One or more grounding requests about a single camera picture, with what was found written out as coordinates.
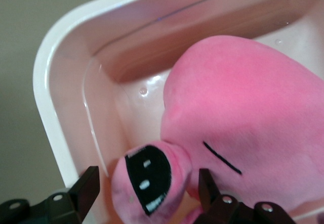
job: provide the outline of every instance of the stuffed animal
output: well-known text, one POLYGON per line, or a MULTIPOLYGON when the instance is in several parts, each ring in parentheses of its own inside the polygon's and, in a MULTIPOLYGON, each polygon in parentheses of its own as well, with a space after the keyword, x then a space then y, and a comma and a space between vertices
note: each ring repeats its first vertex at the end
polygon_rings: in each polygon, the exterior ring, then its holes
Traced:
POLYGON ((324 82, 284 54, 234 36, 201 40, 172 68, 164 104, 160 141, 127 152, 113 174, 124 223, 167 223, 185 191, 199 198, 200 168, 252 208, 324 196, 324 82))

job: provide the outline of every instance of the plush toy body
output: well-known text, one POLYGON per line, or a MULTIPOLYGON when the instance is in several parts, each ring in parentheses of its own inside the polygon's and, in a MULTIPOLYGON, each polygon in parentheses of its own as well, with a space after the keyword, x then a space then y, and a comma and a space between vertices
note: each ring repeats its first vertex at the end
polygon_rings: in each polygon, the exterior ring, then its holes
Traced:
POLYGON ((204 39, 173 67, 164 103, 161 141, 128 152, 113 176, 126 224, 167 223, 185 190, 198 199, 200 168, 250 207, 291 210, 324 195, 324 82, 287 56, 204 39))

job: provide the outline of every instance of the pink fabric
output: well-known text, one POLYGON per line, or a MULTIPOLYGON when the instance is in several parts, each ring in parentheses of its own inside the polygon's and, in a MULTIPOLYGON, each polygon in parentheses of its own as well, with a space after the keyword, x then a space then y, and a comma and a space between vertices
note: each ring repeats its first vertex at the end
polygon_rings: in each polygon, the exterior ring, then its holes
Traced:
MULTIPOLYGON (((189 159, 185 186, 194 198, 200 168, 209 168, 221 190, 238 194, 250 207, 270 201, 291 210, 324 196, 324 82, 294 60, 253 40, 210 37, 190 47, 175 64, 164 102, 164 143, 159 147, 178 146, 186 152, 167 157, 171 165, 181 166, 189 159)), ((129 196, 115 190, 131 188, 123 168, 116 169, 115 175, 122 177, 113 179, 113 199, 129 196)), ((173 186, 181 194, 184 179, 173 186)), ((169 193, 168 203, 174 197, 179 198, 169 193)), ((128 205, 117 201, 115 208, 120 213, 128 205)), ((143 215, 140 208, 132 212, 143 215)), ((165 218, 155 222, 160 213, 165 213, 162 205, 154 221, 129 218, 125 223, 166 223, 165 218)))

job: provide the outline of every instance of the plush toy head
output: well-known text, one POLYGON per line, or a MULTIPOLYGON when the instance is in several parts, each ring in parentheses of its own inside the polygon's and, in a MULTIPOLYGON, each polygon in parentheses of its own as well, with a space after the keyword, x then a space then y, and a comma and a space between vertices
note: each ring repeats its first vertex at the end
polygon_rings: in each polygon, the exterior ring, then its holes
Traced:
POLYGON ((167 223, 185 189, 198 198, 200 168, 250 207, 291 210, 324 195, 324 82, 287 56, 244 38, 204 39, 173 67, 164 103, 161 141, 128 152, 113 175, 125 223, 167 223))

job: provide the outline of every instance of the black stitched line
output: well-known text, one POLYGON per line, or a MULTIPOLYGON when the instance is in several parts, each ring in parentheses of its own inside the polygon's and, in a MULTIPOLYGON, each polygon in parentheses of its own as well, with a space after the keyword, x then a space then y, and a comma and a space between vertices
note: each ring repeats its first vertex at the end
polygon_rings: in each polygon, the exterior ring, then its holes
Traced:
POLYGON ((208 150, 210 150, 216 157, 218 157, 222 162, 224 162, 227 166, 229 166, 231 169, 233 169, 235 172, 238 174, 242 175, 241 170, 238 168, 234 167, 232 164, 229 163, 225 158, 223 158, 221 155, 219 155, 213 148, 211 148, 206 142, 204 142, 204 146, 207 147, 208 150))

